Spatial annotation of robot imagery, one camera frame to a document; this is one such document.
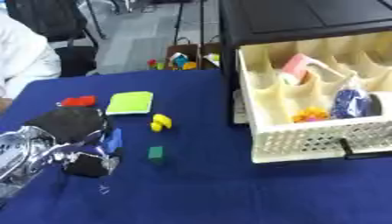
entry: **floor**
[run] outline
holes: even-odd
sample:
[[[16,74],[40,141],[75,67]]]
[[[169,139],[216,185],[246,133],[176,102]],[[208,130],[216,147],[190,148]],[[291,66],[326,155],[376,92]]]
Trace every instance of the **floor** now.
[[[100,74],[145,70],[147,60],[165,60],[166,48],[174,39],[179,3],[159,4],[156,9],[147,7],[144,9],[147,12],[142,12],[143,7],[136,7],[133,12],[120,15],[113,13],[111,6],[102,0],[96,0],[94,8],[108,36],[108,39],[100,39],[97,55]],[[200,42],[199,8],[199,0],[185,4],[179,32],[179,37],[193,43]],[[209,41],[218,34],[218,0],[206,1],[205,14],[205,40]]]

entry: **black cabinet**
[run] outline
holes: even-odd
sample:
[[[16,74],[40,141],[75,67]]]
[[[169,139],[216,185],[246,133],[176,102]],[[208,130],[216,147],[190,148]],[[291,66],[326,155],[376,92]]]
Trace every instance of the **black cabinet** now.
[[[338,37],[392,29],[390,0],[220,0],[221,69],[229,121],[238,88],[236,50],[261,43]]]

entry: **white drawer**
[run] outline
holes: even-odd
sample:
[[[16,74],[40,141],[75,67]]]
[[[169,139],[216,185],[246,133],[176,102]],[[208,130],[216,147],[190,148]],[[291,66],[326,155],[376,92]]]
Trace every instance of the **white drawer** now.
[[[310,106],[329,109],[341,78],[318,71],[304,85],[289,86],[277,78],[296,53],[322,60],[344,75],[359,73],[367,91],[392,91],[392,32],[320,38],[263,45],[237,51],[241,91],[252,131],[252,161],[269,163],[345,155],[339,139],[355,153],[388,151],[392,116],[294,123],[292,116]]]

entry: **orange toy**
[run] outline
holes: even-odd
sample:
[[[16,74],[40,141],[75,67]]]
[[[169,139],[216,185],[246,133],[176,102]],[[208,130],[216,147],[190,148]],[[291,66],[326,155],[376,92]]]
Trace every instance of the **orange toy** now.
[[[299,111],[297,115],[292,117],[294,123],[308,123],[316,121],[324,121],[329,115],[323,108],[309,107]]]
[[[84,95],[79,98],[66,98],[60,103],[61,107],[91,107],[96,103],[94,95]]]

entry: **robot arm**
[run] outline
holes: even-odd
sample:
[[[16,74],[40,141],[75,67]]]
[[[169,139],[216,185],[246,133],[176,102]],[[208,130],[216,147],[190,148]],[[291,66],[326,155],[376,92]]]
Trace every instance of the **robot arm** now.
[[[0,135],[0,206],[46,166],[90,178],[109,175],[119,164],[105,139],[112,127],[94,108],[58,108]]]

